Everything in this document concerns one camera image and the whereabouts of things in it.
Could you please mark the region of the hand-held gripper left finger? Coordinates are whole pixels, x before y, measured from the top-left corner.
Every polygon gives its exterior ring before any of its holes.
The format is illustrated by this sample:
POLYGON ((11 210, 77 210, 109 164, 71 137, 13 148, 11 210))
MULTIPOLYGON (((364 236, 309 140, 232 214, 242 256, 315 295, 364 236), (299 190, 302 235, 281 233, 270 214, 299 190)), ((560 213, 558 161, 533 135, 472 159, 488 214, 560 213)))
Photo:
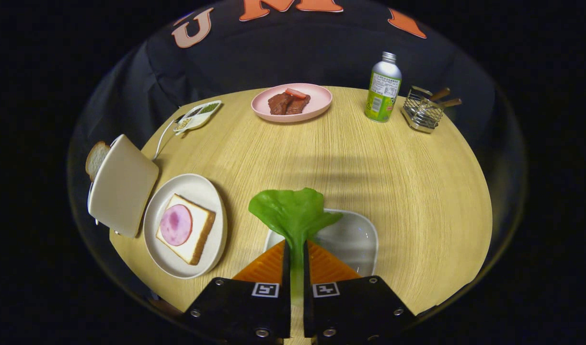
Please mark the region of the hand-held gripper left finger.
POLYGON ((212 279, 182 324, 214 343, 283 343, 291 328, 287 242, 273 245, 232 279, 212 279))

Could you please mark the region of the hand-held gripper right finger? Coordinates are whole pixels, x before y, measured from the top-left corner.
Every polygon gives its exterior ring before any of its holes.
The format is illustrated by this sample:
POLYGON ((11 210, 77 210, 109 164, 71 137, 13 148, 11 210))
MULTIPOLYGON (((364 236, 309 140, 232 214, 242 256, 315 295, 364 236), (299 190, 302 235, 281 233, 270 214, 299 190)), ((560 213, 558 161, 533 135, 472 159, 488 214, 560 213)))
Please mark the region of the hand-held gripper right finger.
POLYGON ((304 335, 313 344, 389 344, 417 324, 382 277, 342 279, 348 266, 312 241, 304 269, 304 335))

